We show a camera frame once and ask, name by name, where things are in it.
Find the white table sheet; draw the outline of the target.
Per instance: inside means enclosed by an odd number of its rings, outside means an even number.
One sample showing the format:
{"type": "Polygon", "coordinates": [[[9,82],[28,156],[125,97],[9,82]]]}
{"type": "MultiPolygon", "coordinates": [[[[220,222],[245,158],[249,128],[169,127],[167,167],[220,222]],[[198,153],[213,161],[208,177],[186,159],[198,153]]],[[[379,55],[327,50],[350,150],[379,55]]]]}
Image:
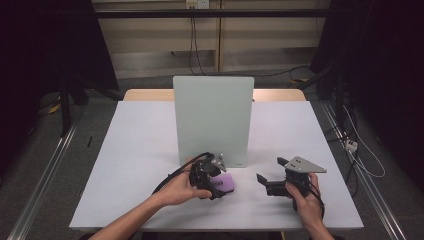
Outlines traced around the white table sheet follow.
{"type": "MultiPolygon", "coordinates": [[[[324,168],[319,188],[330,229],[363,223],[307,101],[256,102],[252,106],[247,165],[230,168],[235,189],[215,200],[193,199],[160,210],[146,231],[276,231],[301,226],[291,200],[271,197],[258,183],[279,180],[277,157],[300,156],[324,168]]],[[[118,104],[81,200],[73,229],[102,228],[148,198],[179,166],[174,105],[126,101],[118,104]]]]}

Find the metal floor rail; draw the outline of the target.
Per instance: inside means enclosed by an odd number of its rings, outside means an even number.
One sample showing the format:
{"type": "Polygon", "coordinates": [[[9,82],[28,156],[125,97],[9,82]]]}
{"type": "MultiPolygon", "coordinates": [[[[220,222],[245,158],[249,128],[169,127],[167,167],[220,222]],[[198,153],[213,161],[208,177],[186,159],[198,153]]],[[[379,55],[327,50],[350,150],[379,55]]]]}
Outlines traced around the metal floor rail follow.
{"type": "Polygon", "coordinates": [[[28,232],[39,212],[39,209],[45,199],[47,191],[50,188],[53,178],[73,140],[76,129],[84,115],[86,105],[77,106],[75,116],[71,120],[71,125],[68,130],[59,138],[55,151],[50,157],[46,168],[43,171],[40,179],[29,200],[21,211],[16,223],[14,224],[7,240],[25,240],[28,232]]]}
{"type": "Polygon", "coordinates": [[[382,173],[380,175],[371,173],[365,167],[365,164],[362,162],[361,158],[357,156],[358,151],[351,152],[345,149],[345,142],[347,140],[352,140],[348,137],[348,134],[341,128],[340,124],[336,122],[335,110],[331,106],[328,101],[321,102],[320,105],[325,112],[328,121],[330,122],[333,130],[338,137],[344,151],[347,154],[348,160],[350,161],[351,168],[355,171],[358,181],[362,184],[365,192],[367,193],[376,213],[379,216],[381,223],[383,224],[386,232],[389,235],[391,240],[407,240],[406,235],[404,234],[397,218],[393,214],[391,208],[381,195],[379,189],[377,188],[374,179],[383,178],[386,175],[386,170],[380,159],[374,154],[374,152],[368,147],[368,145],[363,141],[361,136],[357,131],[357,127],[355,126],[355,122],[348,109],[343,106],[343,113],[347,115],[347,119],[349,124],[351,125],[353,132],[355,133],[355,137],[360,144],[362,144],[367,151],[375,158],[377,163],[380,165],[382,169],[382,173]]]}

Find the purple board eraser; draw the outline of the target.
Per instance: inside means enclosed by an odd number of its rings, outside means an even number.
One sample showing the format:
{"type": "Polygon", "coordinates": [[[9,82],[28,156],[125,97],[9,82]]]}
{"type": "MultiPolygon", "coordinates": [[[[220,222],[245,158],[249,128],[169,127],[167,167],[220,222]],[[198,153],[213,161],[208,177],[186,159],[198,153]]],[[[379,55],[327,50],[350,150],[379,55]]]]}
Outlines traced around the purple board eraser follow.
{"type": "Polygon", "coordinates": [[[220,174],[210,178],[210,182],[217,189],[224,193],[233,192],[235,184],[230,174],[220,174]]]}

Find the black metal stand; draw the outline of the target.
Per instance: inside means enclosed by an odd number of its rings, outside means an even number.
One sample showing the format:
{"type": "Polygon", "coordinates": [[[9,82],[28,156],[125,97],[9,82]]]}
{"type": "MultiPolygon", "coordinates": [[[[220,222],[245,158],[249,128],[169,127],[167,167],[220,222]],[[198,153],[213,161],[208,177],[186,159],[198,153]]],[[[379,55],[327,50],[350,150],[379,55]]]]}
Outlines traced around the black metal stand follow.
{"type": "Polygon", "coordinates": [[[332,63],[322,71],[298,86],[299,90],[305,90],[315,85],[320,100],[328,100],[331,96],[335,98],[336,122],[342,124],[343,117],[343,79],[340,67],[332,63]]]}
{"type": "Polygon", "coordinates": [[[85,93],[82,81],[79,78],[71,80],[63,77],[59,83],[60,90],[60,106],[62,111],[62,133],[64,137],[71,128],[71,112],[70,100],[72,98],[77,105],[86,105],[88,103],[88,96],[85,93]]]}

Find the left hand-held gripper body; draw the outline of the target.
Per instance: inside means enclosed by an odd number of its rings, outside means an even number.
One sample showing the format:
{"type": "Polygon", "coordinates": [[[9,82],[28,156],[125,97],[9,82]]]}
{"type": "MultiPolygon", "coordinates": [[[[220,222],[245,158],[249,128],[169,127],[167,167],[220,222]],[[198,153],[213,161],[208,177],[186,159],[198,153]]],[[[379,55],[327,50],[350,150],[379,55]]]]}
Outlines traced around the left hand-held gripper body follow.
{"type": "Polygon", "coordinates": [[[210,178],[213,177],[213,171],[219,168],[223,171],[227,170],[223,155],[218,158],[213,153],[205,152],[192,159],[189,181],[192,186],[198,189],[205,189],[212,192],[218,192],[210,178]]]}

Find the pale green glass writing board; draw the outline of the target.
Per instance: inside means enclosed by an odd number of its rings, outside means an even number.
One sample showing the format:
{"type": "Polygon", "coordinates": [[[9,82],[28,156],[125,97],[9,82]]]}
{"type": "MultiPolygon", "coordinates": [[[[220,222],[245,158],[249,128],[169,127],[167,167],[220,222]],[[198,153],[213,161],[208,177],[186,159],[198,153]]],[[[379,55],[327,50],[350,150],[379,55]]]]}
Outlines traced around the pale green glass writing board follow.
{"type": "Polygon", "coordinates": [[[175,76],[173,89],[180,161],[210,152],[230,168],[245,167],[254,79],[175,76]]]}

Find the person's left hand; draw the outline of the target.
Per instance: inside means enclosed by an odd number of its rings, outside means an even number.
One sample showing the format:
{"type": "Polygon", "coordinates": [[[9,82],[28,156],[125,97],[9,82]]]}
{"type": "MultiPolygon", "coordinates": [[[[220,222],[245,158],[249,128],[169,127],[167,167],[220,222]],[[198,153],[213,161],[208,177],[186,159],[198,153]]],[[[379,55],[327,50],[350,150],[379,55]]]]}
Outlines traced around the person's left hand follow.
{"type": "Polygon", "coordinates": [[[205,199],[212,196],[210,191],[197,189],[190,184],[190,169],[191,166],[185,167],[178,176],[153,195],[161,207],[179,205],[193,198],[205,199]]]}

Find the black curtain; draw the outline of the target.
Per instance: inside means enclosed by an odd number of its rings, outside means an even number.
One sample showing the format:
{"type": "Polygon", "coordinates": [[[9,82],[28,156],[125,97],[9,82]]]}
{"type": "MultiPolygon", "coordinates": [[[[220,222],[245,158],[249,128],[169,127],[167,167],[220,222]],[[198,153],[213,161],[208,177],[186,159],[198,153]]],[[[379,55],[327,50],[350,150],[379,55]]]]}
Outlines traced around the black curtain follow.
{"type": "Polygon", "coordinates": [[[344,80],[400,168],[424,192],[424,0],[330,0],[310,69],[336,60],[348,38],[344,80]]]}
{"type": "Polygon", "coordinates": [[[41,98],[87,88],[119,88],[92,0],[0,0],[0,185],[41,98]]]}

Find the black horizontal bar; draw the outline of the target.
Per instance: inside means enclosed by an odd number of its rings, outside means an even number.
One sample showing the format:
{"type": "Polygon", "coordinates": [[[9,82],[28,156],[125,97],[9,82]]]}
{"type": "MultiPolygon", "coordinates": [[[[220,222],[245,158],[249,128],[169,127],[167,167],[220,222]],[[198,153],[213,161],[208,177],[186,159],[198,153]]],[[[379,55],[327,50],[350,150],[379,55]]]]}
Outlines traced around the black horizontal bar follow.
{"type": "Polygon", "coordinates": [[[98,18],[242,18],[242,17],[326,17],[331,13],[324,9],[246,10],[96,10],[98,18]]]}

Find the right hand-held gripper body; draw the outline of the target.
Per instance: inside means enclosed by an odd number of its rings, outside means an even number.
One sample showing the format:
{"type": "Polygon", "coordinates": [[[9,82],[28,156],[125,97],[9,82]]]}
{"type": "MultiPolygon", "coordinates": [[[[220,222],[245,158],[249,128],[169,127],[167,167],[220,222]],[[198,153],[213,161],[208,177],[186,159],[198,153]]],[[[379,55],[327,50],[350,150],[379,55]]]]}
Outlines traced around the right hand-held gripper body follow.
{"type": "Polygon", "coordinates": [[[320,191],[311,182],[309,174],[326,173],[327,170],[299,156],[288,161],[289,163],[284,167],[286,183],[294,185],[303,197],[312,194],[320,202],[321,206],[324,206],[320,191]]]}

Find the wooden table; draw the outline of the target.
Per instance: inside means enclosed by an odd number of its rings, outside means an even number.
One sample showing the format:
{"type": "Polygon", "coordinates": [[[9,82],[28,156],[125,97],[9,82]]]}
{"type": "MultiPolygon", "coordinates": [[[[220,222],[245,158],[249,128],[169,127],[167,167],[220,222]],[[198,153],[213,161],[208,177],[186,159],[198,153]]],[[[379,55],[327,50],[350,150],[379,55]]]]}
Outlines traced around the wooden table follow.
{"type": "MultiPolygon", "coordinates": [[[[254,89],[255,101],[305,101],[306,97],[299,89],[254,89]]],[[[173,89],[130,89],[124,95],[124,101],[173,101],[173,89]]]]}

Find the white wall socket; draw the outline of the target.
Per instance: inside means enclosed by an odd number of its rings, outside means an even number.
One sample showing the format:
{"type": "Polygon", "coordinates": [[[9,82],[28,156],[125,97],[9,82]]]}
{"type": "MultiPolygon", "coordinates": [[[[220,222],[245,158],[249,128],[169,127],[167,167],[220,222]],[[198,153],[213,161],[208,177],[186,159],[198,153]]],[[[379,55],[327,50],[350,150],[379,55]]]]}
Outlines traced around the white wall socket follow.
{"type": "Polygon", "coordinates": [[[186,0],[187,9],[209,9],[209,0],[186,0]]]}

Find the person's right hand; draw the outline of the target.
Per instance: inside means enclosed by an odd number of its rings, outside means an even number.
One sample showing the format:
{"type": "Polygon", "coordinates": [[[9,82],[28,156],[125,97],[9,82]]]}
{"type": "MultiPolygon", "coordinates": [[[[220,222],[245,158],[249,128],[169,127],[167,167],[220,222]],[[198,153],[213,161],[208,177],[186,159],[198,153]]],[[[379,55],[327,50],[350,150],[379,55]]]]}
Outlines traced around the person's right hand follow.
{"type": "MultiPolygon", "coordinates": [[[[319,190],[317,176],[314,173],[310,173],[309,177],[311,182],[319,190]]],[[[297,211],[303,226],[307,223],[323,223],[321,204],[312,194],[309,194],[307,197],[303,197],[298,189],[291,183],[286,183],[285,187],[297,204],[297,211]]]]}

